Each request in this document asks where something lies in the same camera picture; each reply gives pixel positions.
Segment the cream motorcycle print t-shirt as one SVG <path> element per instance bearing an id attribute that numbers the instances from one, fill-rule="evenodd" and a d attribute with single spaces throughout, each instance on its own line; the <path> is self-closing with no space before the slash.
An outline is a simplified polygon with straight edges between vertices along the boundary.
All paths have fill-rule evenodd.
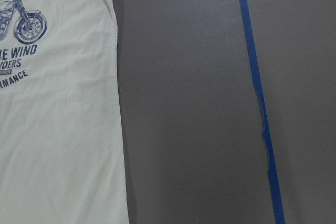
<path id="1" fill-rule="evenodd" d="M 128 223 L 113 0 L 1 0 L 1 223 Z"/>

